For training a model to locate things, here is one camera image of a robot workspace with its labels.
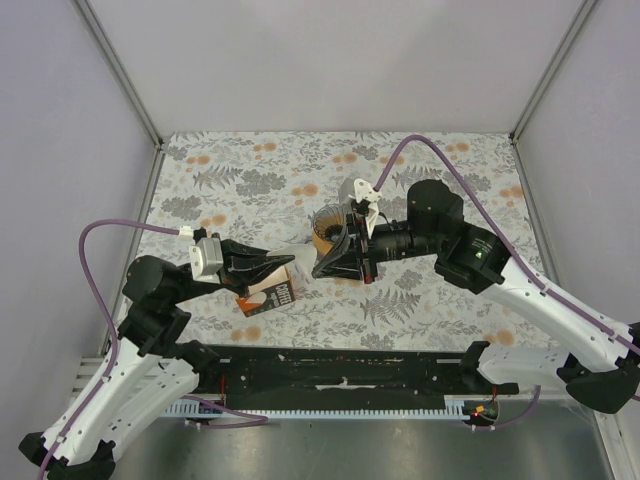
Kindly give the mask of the clear ribbed glass dripper cone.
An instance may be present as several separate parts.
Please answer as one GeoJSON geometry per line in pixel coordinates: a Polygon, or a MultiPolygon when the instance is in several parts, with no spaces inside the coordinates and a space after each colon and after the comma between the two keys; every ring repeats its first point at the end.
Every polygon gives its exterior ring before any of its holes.
{"type": "Polygon", "coordinates": [[[327,205],[314,213],[311,221],[312,243],[320,252],[326,253],[330,244],[321,238],[324,229],[334,223],[345,224],[347,211],[344,205],[327,205]]]}

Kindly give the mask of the cream paper coffee filter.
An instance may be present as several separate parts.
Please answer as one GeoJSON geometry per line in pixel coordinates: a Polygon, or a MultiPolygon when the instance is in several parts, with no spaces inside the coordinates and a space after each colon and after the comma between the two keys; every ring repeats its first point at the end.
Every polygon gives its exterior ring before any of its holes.
{"type": "Polygon", "coordinates": [[[267,256],[293,256],[298,271],[306,280],[312,280],[312,270],[317,260],[318,252],[312,244],[292,244],[284,248],[270,251],[267,256]]]}

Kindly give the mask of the orange black coffee filter box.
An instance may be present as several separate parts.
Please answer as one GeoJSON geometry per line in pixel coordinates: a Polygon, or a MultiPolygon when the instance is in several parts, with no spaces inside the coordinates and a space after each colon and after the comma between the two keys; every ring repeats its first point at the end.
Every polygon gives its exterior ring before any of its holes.
{"type": "Polygon", "coordinates": [[[289,305],[295,301],[290,271],[279,267],[261,282],[248,287],[247,293],[236,298],[236,304],[245,317],[289,305]]]}

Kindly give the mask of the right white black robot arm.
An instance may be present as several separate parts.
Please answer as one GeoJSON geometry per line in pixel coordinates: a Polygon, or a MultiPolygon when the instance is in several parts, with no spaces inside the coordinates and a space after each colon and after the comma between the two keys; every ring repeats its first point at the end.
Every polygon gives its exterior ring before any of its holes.
{"type": "Polygon", "coordinates": [[[339,190],[343,225],[315,278],[374,282],[383,262],[433,255],[447,283],[509,308],[557,342],[520,348],[476,341],[458,368],[473,394],[512,393],[520,386],[562,389],[582,405],[614,414],[639,387],[639,327],[611,320],[559,288],[495,233],[465,221],[463,200],[438,180],[407,193],[407,216],[377,222],[379,191],[363,179],[339,190]]]}

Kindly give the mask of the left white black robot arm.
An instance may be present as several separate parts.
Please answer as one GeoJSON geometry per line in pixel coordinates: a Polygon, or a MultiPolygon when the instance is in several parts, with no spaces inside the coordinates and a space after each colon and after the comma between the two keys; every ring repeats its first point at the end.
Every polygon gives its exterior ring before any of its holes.
{"type": "Polygon", "coordinates": [[[181,303],[226,289],[238,295],[294,261],[288,249],[269,252],[203,237],[189,260],[175,265],[142,256],[127,271],[131,302],[112,329],[111,349],[68,410],[47,430],[26,435],[20,452],[41,479],[107,479],[131,443],[168,407],[195,390],[219,384],[219,357],[198,341],[178,341],[190,313],[181,303]]]}

